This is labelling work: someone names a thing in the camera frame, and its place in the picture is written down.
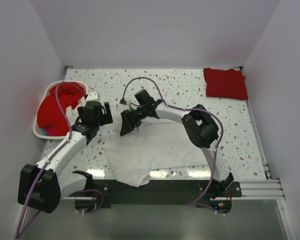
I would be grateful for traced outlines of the white t shirt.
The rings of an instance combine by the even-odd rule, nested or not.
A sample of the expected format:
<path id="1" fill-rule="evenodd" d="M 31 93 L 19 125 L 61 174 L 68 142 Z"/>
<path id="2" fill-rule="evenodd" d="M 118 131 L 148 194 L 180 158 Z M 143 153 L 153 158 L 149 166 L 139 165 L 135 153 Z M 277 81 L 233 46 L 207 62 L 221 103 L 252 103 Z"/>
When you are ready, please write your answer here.
<path id="1" fill-rule="evenodd" d="M 140 127 L 120 136 L 122 118 L 116 115 L 103 147 L 114 178 L 140 187 L 149 183 L 153 170 L 207 164 L 203 152 L 188 138 L 182 124 L 145 119 Z"/>

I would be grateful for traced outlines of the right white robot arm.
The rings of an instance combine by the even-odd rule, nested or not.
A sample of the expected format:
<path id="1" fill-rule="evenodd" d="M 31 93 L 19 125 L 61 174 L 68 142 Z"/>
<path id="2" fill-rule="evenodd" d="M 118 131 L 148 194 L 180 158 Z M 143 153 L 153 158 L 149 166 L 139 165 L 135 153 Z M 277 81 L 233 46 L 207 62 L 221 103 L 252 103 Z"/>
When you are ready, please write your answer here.
<path id="1" fill-rule="evenodd" d="M 215 122 L 204 106 L 198 104 L 189 110 L 169 108 L 162 105 L 163 100 L 154 100 L 145 89 L 134 96 L 139 106 L 120 113 L 122 119 L 120 136 L 140 127 L 145 118 L 170 120 L 182 124 L 190 142 L 204 154 L 211 172 L 213 192 L 217 196 L 225 196 L 231 190 L 234 177 L 223 156 L 218 153 L 222 138 L 222 135 L 219 135 L 221 125 Z"/>

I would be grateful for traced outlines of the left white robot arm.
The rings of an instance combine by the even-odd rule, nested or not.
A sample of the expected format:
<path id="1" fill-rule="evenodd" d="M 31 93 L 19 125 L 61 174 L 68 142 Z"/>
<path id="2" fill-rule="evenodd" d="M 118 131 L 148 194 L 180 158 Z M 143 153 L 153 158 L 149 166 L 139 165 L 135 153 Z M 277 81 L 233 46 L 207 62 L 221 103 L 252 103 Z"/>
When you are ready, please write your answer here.
<path id="1" fill-rule="evenodd" d="M 62 178 L 68 163 L 81 152 L 100 127 L 113 123 L 110 104 L 88 101 L 79 107 L 79 117 L 61 143 L 35 165 L 26 164 L 20 172 L 17 201 L 19 204 L 52 213 L 61 199 L 74 193 L 89 196 L 95 189 L 90 173 L 75 170 Z"/>

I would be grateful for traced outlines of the white clothes in basket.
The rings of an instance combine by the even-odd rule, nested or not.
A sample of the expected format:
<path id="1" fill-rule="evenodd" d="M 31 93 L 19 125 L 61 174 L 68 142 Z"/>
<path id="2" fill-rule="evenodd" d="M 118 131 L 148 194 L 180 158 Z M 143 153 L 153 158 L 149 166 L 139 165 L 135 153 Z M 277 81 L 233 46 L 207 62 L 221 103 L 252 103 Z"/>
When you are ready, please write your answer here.
<path id="1" fill-rule="evenodd" d="M 86 99 L 83 96 L 77 101 L 77 105 L 75 108 L 72 108 L 71 105 L 66 108 L 65 114 L 71 125 L 73 125 L 76 119 L 79 117 L 78 107 L 84 107 L 85 105 Z"/>

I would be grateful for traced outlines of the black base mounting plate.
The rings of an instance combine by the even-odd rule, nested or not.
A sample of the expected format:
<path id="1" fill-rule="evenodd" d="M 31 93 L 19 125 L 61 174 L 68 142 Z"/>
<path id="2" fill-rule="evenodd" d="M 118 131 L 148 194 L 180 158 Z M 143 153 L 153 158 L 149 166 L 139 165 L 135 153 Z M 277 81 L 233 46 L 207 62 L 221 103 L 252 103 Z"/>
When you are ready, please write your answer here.
<path id="1" fill-rule="evenodd" d="M 148 184 L 133 187 L 116 180 L 94 180 L 97 192 L 73 193 L 76 210 L 110 208 L 112 205 L 186 205 L 196 200 L 208 185 L 208 180 L 151 180 Z M 209 206 L 220 213 L 228 213 L 233 198 L 242 196 L 240 183 L 234 181 L 225 191 L 211 185 L 197 203 Z"/>

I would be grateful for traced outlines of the folded red t shirt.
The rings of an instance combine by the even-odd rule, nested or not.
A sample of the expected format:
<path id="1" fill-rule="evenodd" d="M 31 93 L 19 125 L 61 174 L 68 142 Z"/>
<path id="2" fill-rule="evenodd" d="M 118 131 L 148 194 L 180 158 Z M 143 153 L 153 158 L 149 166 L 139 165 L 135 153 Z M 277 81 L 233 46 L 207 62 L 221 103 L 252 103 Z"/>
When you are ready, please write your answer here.
<path id="1" fill-rule="evenodd" d="M 204 68 L 206 96 L 246 101 L 249 99 L 245 76 L 235 69 Z"/>

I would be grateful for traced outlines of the aluminium frame rail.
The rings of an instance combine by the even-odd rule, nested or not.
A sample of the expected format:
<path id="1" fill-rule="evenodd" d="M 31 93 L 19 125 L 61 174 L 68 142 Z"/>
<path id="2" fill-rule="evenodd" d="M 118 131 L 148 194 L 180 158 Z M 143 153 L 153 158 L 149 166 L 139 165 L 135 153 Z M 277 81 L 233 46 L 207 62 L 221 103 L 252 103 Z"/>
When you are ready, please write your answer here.
<path id="1" fill-rule="evenodd" d="M 169 107 L 171 109 L 177 109 L 177 110 L 182 109 L 182 108 L 176 108 L 176 107 L 173 107 L 173 106 L 170 106 L 170 105 L 166 105 L 166 106 L 163 105 L 163 106 L 164 107 Z M 223 128 L 223 125 L 222 125 L 221 121 L 215 115 L 213 115 L 212 113 L 210 113 L 210 112 L 208 112 L 208 113 L 212 116 L 212 118 L 214 119 L 214 121 L 218 125 L 221 125 L 219 127 L 218 134 L 222 135 L 222 137 L 223 137 L 224 128 Z M 278 180 L 267 179 L 267 180 L 259 180 L 259 181 L 253 181 L 253 180 L 237 180 L 236 181 L 234 179 L 233 182 L 239 182 L 240 187 L 241 187 L 242 196 L 241 197 L 234 197 L 233 200 L 232 200 L 232 206 L 233 206 L 233 201 L 236 200 L 236 199 L 243 199 L 243 200 L 244 199 L 247 199 L 247 200 L 282 200 L 284 198 L 281 183 Z M 222 212 L 218 212 L 217 210 L 214 210 L 210 206 L 205 206 L 203 204 L 197 203 L 197 201 L 200 200 L 205 195 L 205 193 L 208 191 L 209 187 L 211 186 L 211 183 L 212 183 L 212 175 L 211 175 L 210 179 L 208 180 L 208 184 L 205 187 L 204 192 L 198 198 L 196 198 L 194 201 L 189 202 L 185 205 L 186 206 L 204 207 L 204 208 L 208 208 L 210 210 L 213 210 L 218 214 L 224 214 Z M 89 192 L 99 193 L 101 198 L 104 199 L 104 195 L 96 189 L 82 190 L 82 191 L 79 191 L 77 193 L 89 193 Z M 24 210 L 26 210 L 27 208 L 30 208 L 28 206 L 24 206 L 24 205 L 22 205 L 22 206 L 23 206 Z M 94 208 L 93 210 L 90 210 L 90 211 L 84 210 L 84 209 L 80 209 L 80 210 L 82 210 L 82 212 L 84 214 L 90 214 L 90 213 L 93 213 L 93 212 L 95 212 L 95 211 L 97 211 L 101 208 L 102 207 L 99 206 L 99 207 Z"/>

